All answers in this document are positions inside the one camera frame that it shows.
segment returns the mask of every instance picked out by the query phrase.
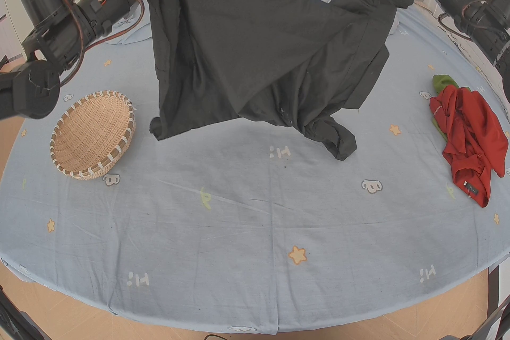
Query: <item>green garment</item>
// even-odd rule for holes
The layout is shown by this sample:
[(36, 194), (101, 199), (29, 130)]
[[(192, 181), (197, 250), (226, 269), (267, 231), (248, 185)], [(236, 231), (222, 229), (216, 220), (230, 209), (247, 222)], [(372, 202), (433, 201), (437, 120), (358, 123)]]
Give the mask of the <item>green garment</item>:
[[(448, 85), (453, 85), (456, 88), (459, 88), (457, 85), (457, 82), (453, 80), (453, 78), (449, 75), (434, 75), (432, 77), (432, 84), (434, 85), (434, 89), (436, 90), (437, 94), (439, 95), (441, 92), (443, 92), (443, 89), (446, 88)], [(441, 133), (441, 136), (443, 136), (443, 139), (448, 141), (448, 135), (446, 133), (443, 133), (441, 128), (439, 127), (439, 123), (437, 123), (436, 118), (432, 118), (432, 123), (436, 127), (436, 129)]]

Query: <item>wicker basket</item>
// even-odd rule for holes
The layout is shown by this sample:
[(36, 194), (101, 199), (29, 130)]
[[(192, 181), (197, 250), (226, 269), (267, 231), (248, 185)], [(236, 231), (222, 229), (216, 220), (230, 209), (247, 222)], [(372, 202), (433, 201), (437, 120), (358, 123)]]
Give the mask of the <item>wicker basket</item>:
[(128, 149), (135, 128), (127, 96), (115, 91), (87, 95), (64, 112), (53, 130), (53, 164), (77, 180), (104, 176)]

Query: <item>black fabric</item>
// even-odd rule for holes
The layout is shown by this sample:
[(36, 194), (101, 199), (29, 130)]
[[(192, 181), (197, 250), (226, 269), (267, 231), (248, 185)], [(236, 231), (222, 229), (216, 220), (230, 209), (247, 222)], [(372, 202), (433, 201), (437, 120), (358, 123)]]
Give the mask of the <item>black fabric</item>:
[(354, 135), (330, 115), (359, 108), (413, 0), (148, 0), (158, 140), (238, 117), (291, 126), (339, 160)]

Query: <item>floor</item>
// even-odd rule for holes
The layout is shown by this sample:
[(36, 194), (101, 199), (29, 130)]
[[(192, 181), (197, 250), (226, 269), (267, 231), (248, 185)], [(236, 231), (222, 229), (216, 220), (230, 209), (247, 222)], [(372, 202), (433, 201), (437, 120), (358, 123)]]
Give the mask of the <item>floor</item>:
[[(85, 305), (36, 283), (20, 281), (0, 263), (0, 286), (52, 340), (203, 340), (208, 333), (132, 322)], [(418, 305), (371, 320), (315, 331), (227, 334), (233, 340), (439, 340), (471, 334), (486, 319), (487, 271), (449, 292)], [(0, 338), (9, 340), (2, 334)]]

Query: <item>red garment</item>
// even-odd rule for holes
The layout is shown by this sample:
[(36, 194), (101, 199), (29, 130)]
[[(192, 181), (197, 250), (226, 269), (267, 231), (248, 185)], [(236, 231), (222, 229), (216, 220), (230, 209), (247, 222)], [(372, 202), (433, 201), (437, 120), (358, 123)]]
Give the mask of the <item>red garment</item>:
[(448, 85), (430, 99), (430, 110), (448, 135), (443, 150), (453, 182), (481, 207), (491, 196), (491, 170), (505, 175), (508, 140), (485, 99), (467, 88)]

